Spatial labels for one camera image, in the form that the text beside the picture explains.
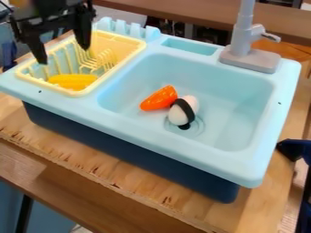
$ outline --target wooden table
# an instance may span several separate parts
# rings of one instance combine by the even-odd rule
[[[94,0],[96,5],[231,31],[240,0]],[[283,41],[311,45],[311,12],[256,3],[255,23]]]
[[[303,136],[310,88],[301,78],[280,139]],[[94,232],[276,233],[294,174],[294,164],[275,152],[262,186],[220,204],[34,125],[5,94],[0,137],[0,178]]]

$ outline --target dark blue base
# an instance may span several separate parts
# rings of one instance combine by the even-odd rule
[[[86,127],[37,106],[27,103],[24,103],[24,106],[30,119],[41,127],[99,149],[220,202],[231,203],[236,199],[239,186],[235,183],[112,137],[91,127]]]

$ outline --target orange carrot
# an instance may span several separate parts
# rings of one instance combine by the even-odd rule
[[[144,111],[157,110],[161,108],[170,107],[177,99],[177,92],[173,86],[165,86],[145,99],[140,108]]]

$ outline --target yellow dish rack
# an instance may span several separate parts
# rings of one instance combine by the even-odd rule
[[[90,49],[83,50],[72,37],[49,49],[48,65],[39,65],[33,58],[20,65],[16,77],[53,89],[68,96],[82,96],[107,80],[115,71],[145,49],[145,41],[104,31],[92,33]],[[97,80],[83,90],[66,89],[47,82],[48,77],[65,74],[90,74]]]

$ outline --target faucet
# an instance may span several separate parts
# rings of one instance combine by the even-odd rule
[[[252,49],[256,40],[266,38],[279,43],[281,38],[266,32],[263,25],[253,25],[253,12],[256,0],[242,0],[232,34],[231,45],[221,53],[222,63],[252,69],[263,73],[275,73],[281,56],[275,53]]]

